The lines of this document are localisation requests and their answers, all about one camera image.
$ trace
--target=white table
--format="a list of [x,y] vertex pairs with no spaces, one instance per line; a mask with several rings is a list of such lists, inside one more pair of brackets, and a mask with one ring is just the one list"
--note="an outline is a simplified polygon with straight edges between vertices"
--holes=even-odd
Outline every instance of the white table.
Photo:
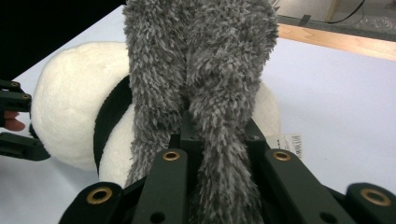
[[[122,29],[119,7],[15,80],[33,94],[56,52],[124,41]],[[351,183],[369,182],[396,193],[396,62],[278,39],[262,78],[279,102],[282,133],[303,136],[303,162],[322,184],[345,193]],[[26,114],[21,117],[29,123]],[[96,181],[95,172],[55,159],[0,157],[0,223],[57,223]]]

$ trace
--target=bolt hole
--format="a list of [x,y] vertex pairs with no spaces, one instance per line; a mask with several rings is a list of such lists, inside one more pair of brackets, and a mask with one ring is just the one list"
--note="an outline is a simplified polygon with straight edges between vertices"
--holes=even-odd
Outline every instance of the bolt hole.
[[165,221],[165,214],[162,212],[156,212],[149,218],[151,223],[163,223]]
[[94,193],[94,194],[92,195],[92,197],[93,197],[95,200],[104,199],[106,196],[107,196],[107,193],[106,193],[105,191],[97,191],[96,193]]
[[376,189],[362,189],[361,196],[370,203],[374,203],[380,206],[390,206],[390,198],[383,192]]
[[275,159],[277,159],[279,161],[288,161],[291,159],[289,154],[287,154],[286,152],[281,152],[281,151],[274,152],[273,156],[275,157]]
[[320,213],[320,218],[326,223],[337,223],[337,218],[330,213]]
[[166,161],[175,161],[180,157],[180,154],[178,154],[175,151],[170,151],[170,152],[166,152],[165,154],[163,154],[163,159]]
[[113,191],[109,187],[100,187],[90,192],[87,202],[90,204],[104,203],[111,198]]

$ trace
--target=black strap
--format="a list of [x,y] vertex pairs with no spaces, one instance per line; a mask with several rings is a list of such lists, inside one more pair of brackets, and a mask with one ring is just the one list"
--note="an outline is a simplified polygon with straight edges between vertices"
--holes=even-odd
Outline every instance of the black strap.
[[127,76],[107,96],[96,117],[93,133],[93,156],[98,173],[108,137],[131,103],[132,92],[129,88],[129,76]]

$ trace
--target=white plush toy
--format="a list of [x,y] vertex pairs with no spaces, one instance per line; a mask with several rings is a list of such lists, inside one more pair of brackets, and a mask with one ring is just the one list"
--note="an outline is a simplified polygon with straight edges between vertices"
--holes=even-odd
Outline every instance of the white plush toy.
[[[91,42],[64,50],[45,66],[32,102],[32,125],[49,154],[83,170],[95,170],[95,120],[107,96],[128,76],[125,43]],[[262,83],[253,119],[264,136],[280,134],[276,99]],[[131,168],[134,107],[112,130],[99,179],[125,186]]]

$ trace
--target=brass insert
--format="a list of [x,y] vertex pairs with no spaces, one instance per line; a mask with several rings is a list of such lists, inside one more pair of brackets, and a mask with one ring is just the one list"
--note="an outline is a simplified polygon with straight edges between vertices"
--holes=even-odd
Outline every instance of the brass insert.
[[99,204],[106,202],[113,195],[109,187],[99,187],[90,192],[87,196],[87,202],[90,204]]
[[390,206],[392,204],[390,198],[377,189],[362,189],[361,196],[370,203],[379,206]]
[[180,154],[175,151],[169,151],[163,154],[163,159],[166,161],[175,161],[180,158]]
[[273,153],[275,159],[279,161],[289,161],[291,156],[286,152],[276,151]]

